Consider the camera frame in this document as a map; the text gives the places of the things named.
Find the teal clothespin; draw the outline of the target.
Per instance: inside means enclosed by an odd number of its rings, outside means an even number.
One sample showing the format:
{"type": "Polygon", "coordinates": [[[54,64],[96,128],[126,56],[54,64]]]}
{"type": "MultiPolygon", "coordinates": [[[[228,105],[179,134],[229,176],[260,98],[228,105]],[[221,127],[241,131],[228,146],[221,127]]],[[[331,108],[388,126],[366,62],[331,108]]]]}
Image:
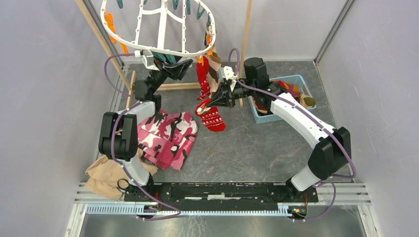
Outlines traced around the teal clothespin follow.
{"type": "Polygon", "coordinates": [[[165,54],[165,58],[166,58],[166,63],[168,63],[168,64],[177,64],[182,59],[182,56],[165,54]]]}
{"type": "Polygon", "coordinates": [[[167,63],[168,62],[168,59],[166,58],[165,54],[158,53],[158,52],[153,52],[153,56],[155,58],[157,58],[159,61],[161,61],[162,63],[167,63]]]}

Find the orange clothespin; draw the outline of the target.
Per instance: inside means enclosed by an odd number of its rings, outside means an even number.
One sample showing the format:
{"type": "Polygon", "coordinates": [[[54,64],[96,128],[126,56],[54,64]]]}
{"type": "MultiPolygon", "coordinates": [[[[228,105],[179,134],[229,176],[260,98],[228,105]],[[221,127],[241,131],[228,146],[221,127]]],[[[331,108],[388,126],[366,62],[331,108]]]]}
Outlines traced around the orange clothespin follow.
{"type": "Polygon", "coordinates": [[[205,38],[205,45],[209,47],[208,52],[206,53],[208,57],[211,57],[213,55],[213,34],[210,34],[209,32],[206,32],[206,38],[205,38]]]}
{"type": "MultiPolygon", "coordinates": [[[[104,11],[104,18],[105,18],[105,21],[106,21],[106,24],[107,24],[108,28],[112,31],[113,34],[115,34],[116,31],[115,31],[115,26],[114,26],[114,22],[113,22],[113,15],[111,13],[108,13],[107,11],[104,11]]],[[[110,40],[111,40],[112,44],[117,43],[117,40],[114,37],[112,37],[111,35],[109,35],[109,37],[110,37],[110,40]]]]}
{"type": "Polygon", "coordinates": [[[202,55],[196,56],[195,59],[197,60],[198,64],[204,65],[204,57],[202,55]]]}

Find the tan brown striped sock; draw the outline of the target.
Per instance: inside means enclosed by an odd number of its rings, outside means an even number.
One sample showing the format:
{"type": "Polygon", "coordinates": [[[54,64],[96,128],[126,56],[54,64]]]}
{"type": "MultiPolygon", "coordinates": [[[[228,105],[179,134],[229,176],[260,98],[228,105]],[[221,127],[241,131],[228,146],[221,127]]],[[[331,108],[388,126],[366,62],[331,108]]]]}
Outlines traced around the tan brown striped sock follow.
{"type": "Polygon", "coordinates": [[[209,83],[209,91],[210,93],[214,93],[217,91],[219,82],[218,82],[218,70],[221,67],[221,57],[218,55],[216,49],[214,48],[212,51],[212,55],[208,56],[209,62],[209,72],[208,72],[208,83],[209,83]]]}

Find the white clip hanger frame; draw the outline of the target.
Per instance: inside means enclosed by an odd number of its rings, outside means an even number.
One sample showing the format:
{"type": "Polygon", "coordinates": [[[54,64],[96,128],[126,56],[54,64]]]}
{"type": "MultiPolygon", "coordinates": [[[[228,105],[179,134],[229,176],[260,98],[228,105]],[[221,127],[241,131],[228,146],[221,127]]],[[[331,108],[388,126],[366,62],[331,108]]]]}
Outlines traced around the white clip hanger frame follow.
{"type": "Polygon", "coordinates": [[[206,55],[206,32],[216,41],[213,12],[202,0],[103,0],[99,17],[106,34],[121,45],[122,52],[140,57],[150,50],[185,58],[206,55]],[[108,28],[104,11],[113,15],[116,33],[108,28]]]}

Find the red white patterned sock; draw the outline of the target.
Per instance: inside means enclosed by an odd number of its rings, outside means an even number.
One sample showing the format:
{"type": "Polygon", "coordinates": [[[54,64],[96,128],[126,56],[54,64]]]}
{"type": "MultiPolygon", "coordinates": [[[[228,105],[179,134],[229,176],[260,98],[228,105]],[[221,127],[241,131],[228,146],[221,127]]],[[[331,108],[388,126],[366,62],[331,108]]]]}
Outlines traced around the red white patterned sock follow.
{"type": "Polygon", "coordinates": [[[208,82],[209,62],[206,57],[202,57],[202,62],[196,66],[196,74],[200,85],[200,95],[197,100],[203,100],[210,96],[210,85],[208,82]]]}

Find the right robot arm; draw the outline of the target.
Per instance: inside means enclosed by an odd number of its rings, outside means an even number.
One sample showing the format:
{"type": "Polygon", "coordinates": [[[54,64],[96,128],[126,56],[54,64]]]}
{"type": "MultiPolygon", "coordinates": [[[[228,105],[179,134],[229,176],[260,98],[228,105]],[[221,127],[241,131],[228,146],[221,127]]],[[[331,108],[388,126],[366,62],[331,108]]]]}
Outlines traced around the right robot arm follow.
{"type": "Polygon", "coordinates": [[[244,78],[238,78],[229,66],[217,71],[219,87],[208,106],[233,108],[237,99],[253,97],[306,140],[313,151],[307,165],[286,182],[285,194],[289,200],[299,201],[308,188],[334,176],[346,164],[356,174],[346,128],[336,129],[303,107],[284,85],[269,78],[263,59],[249,58],[244,67],[244,78]]]}

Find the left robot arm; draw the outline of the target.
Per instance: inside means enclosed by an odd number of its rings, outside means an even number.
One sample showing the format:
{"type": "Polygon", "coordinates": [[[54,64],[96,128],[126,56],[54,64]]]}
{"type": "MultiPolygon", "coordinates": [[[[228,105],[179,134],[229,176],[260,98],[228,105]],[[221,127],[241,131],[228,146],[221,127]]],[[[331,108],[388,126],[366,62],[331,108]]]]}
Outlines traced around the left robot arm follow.
{"type": "Polygon", "coordinates": [[[146,79],[133,83],[133,97],[137,102],[119,112],[106,112],[103,115],[99,135],[99,152],[121,166],[128,177],[128,183],[136,185],[136,194],[143,201],[150,201],[155,196],[155,187],[150,185],[150,172],[141,164],[137,155],[138,125],[145,119],[154,116],[161,108],[161,96],[155,94],[157,89],[170,78],[181,80],[191,59],[176,63],[156,59],[158,69],[151,70],[146,79]]]}

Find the wooden hanger stand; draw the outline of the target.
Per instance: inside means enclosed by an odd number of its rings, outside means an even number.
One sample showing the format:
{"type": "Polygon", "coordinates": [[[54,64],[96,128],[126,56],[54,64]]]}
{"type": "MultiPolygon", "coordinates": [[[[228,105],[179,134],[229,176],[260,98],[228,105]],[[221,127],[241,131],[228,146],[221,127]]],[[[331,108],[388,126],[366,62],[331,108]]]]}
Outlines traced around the wooden hanger stand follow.
{"type": "MultiPolygon", "coordinates": [[[[119,56],[117,55],[117,51],[113,47],[112,43],[109,40],[109,37],[106,36],[107,34],[103,32],[103,26],[98,20],[98,16],[95,12],[95,9],[89,0],[75,0],[79,10],[81,11],[82,15],[86,19],[87,23],[90,25],[93,33],[96,35],[99,43],[103,47],[107,56],[111,57],[111,62],[114,65],[117,73],[119,74],[119,79],[123,81],[123,85],[128,89],[129,93],[132,92],[132,86],[130,82],[127,80],[125,73],[123,72],[124,63],[120,60],[119,56]]],[[[252,9],[252,1],[249,0],[247,3],[247,11],[246,11],[246,20],[245,20],[245,29],[244,29],[244,36],[243,36],[243,43],[242,43],[242,50],[241,53],[237,55],[237,63],[238,66],[238,76],[241,77],[244,70],[244,60],[248,42],[248,34],[249,34],[249,27],[250,27],[250,19],[251,19],[251,9],[252,9]]],[[[197,82],[188,82],[188,83],[171,83],[171,84],[163,84],[159,87],[158,91],[173,91],[173,90],[187,90],[187,89],[199,89],[200,85],[197,82]]]]}

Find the brown tan socks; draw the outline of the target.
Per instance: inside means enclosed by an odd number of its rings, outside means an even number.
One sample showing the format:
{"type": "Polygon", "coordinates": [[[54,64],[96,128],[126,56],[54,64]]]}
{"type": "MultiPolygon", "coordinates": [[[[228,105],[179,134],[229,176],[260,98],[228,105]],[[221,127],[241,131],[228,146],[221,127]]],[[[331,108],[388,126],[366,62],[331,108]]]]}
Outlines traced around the brown tan socks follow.
{"type": "Polygon", "coordinates": [[[281,86],[283,86],[287,90],[287,92],[290,93],[293,96],[293,98],[304,108],[310,109],[314,108],[317,105],[317,102],[314,98],[302,93],[299,87],[297,87],[296,85],[284,82],[282,80],[279,80],[278,83],[281,86]]]}

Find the pink camouflage cloth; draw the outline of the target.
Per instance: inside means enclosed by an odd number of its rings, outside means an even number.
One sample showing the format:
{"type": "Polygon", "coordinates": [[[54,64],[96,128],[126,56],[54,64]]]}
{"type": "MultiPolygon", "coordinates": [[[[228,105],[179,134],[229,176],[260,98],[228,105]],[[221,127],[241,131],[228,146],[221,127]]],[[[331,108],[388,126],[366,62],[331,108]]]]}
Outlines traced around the pink camouflage cloth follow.
{"type": "Polygon", "coordinates": [[[137,126],[142,157],[160,169],[180,171],[198,134],[198,125],[188,112],[167,114],[160,110],[137,126]]]}

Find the beige cloth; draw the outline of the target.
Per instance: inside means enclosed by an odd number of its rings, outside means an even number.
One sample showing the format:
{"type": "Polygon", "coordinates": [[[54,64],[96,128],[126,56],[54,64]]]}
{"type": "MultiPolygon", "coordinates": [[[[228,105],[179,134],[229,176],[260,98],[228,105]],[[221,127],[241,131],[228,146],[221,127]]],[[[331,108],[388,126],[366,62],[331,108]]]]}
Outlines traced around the beige cloth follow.
{"type": "Polygon", "coordinates": [[[122,167],[106,155],[99,157],[85,171],[89,176],[85,188],[101,197],[120,200],[128,187],[128,176],[122,167]]]}

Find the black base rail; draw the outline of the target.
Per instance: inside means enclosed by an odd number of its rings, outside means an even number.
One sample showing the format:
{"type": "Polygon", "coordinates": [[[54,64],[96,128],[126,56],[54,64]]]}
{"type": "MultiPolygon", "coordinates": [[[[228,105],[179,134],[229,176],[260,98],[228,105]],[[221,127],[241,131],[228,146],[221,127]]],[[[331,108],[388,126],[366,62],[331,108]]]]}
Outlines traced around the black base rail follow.
{"type": "Polygon", "coordinates": [[[318,202],[316,189],[296,191],[288,183],[273,182],[163,182],[122,188],[124,201],[146,202],[153,210],[186,212],[277,211],[281,203],[318,202]]]}

